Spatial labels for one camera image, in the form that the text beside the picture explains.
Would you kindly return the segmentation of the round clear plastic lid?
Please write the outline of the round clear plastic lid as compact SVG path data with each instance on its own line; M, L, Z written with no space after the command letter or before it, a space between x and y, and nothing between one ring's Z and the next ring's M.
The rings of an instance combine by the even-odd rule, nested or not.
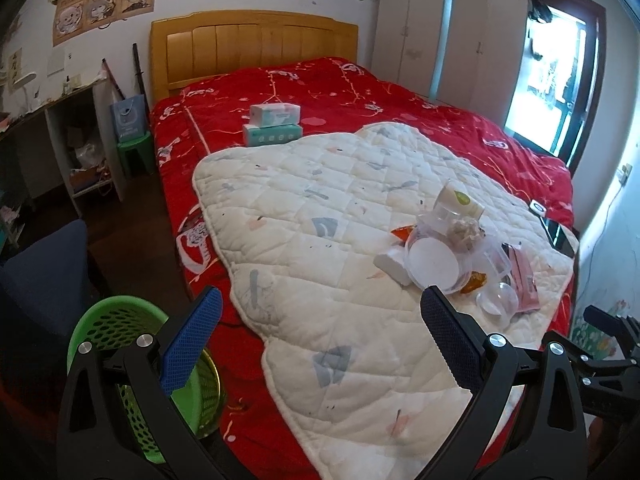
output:
M417 232L406 241L404 266L416 287L424 290L437 286L445 295L461 290L471 277L466 255L455 252L437 236Z

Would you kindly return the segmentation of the white foam block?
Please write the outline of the white foam block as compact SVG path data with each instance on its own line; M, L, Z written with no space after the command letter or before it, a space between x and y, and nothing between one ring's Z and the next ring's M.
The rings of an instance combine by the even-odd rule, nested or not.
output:
M386 252L376 255L373 264L399 285L411 284L411 278L405 267L405 248L402 246L392 246Z

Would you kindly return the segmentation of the orange snack wrapper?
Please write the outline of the orange snack wrapper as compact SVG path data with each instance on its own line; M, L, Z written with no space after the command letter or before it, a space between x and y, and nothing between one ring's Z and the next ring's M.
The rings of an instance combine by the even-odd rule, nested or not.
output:
M402 244L406 244L415 228L415 226L401 226L400 228L393 229L392 234L394 237L397 237Z

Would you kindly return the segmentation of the green plastic waste basket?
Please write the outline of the green plastic waste basket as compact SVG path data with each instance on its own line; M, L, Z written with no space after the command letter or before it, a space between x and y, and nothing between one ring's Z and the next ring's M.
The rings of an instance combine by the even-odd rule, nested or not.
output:
M73 362L77 348L86 341L94 350L118 350L136 341L142 334L156 335L168 315L149 301L133 296L114 296L94 304L78 321L67 350L67 362ZM165 460L138 408L131 388L118 387L134 436L147 460L162 464ZM217 427L222 409L221 382L215 363L203 350L186 385L175 390L171 399L194 434L204 439Z

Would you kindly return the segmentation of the black smartphone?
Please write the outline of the black smartphone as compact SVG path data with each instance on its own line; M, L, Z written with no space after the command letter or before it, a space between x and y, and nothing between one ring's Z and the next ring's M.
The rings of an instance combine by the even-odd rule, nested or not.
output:
M547 217L547 208L536 200L532 200L529 203L528 209L540 221L551 247L557 252L566 255L568 258L574 259L576 249L568 239L564 226L559 224L559 222L549 219Z

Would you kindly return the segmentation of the blue chair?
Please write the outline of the blue chair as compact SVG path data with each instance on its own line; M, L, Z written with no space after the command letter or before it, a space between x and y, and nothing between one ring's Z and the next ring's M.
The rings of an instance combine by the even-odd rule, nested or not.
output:
M89 307L85 222L74 220L6 260L1 291L49 333L69 337Z

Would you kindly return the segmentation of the white paper cup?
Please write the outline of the white paper cup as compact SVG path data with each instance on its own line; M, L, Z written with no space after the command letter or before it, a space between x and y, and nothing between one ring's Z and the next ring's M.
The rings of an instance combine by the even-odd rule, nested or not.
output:
M461 183L451 180L447 181L438 193L433 209L475 220L480 220L485 212L485 206L466 192Z

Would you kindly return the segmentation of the clear lid with dome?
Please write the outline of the clear lid with dome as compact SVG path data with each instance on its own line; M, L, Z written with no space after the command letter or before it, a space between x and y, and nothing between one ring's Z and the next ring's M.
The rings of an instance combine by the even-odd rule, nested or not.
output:
M417 237L439 237L443 240L449 230L449 218L446 212L437 210L424 211L416 217Z

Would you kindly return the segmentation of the window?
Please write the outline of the window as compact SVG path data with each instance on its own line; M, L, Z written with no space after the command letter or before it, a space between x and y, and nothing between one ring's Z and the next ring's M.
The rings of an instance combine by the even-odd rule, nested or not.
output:
M574 172L596 117L605 68L606 11L592 0L529 0L506 133Z

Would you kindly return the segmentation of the white quilted blanket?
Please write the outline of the white quilted blanket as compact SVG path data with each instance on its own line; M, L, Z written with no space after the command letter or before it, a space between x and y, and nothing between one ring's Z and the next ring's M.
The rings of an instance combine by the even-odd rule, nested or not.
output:
M469 403L422 321L419 289L374 263L449 183L484 207L488 233L524 248L540 307L506 338L537 347L572 260L526 203L415 128L227 148L194 169L232 304L262 338L268 390L322 478L413 478Z

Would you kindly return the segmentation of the wooden desk shelf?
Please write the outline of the wooden desk shelf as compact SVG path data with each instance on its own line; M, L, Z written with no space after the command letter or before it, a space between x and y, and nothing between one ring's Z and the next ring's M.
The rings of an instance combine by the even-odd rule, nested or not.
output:
M18 247L125 198L111 105L100 78L1 131L1 227Z

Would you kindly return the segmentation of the blue paper bag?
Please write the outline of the blue paper bag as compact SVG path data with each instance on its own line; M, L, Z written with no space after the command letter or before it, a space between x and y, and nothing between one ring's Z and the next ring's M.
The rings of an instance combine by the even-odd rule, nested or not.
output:
M110 106L118 142L128 142L146 133L145 100L142 94L117 101Z

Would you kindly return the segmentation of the white wardrobe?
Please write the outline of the white wardrobe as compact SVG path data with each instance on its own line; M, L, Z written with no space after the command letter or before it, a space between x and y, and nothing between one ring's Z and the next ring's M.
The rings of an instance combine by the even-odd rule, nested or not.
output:
M371 72L506 124L529 0L378 0Z

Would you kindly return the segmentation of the white tissue pack top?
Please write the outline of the white tissue pack top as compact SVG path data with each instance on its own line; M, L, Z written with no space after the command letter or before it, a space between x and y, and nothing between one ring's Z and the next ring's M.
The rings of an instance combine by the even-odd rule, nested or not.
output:
M300 106L291 103L266 103L250 106L248 123L259 128L297 125Z

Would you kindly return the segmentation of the white desk lamp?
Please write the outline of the white desk lamp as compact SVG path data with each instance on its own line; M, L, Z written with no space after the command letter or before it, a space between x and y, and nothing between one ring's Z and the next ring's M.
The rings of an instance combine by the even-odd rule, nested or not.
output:
M34 82L36 78L37 78L37 74L35 72L29 72L26 75L21 76L20 78L17 78L13 81L13 86L12 86L13 91L23 92L26 106L29 106L29 96L28 96L27 86L32 82Z

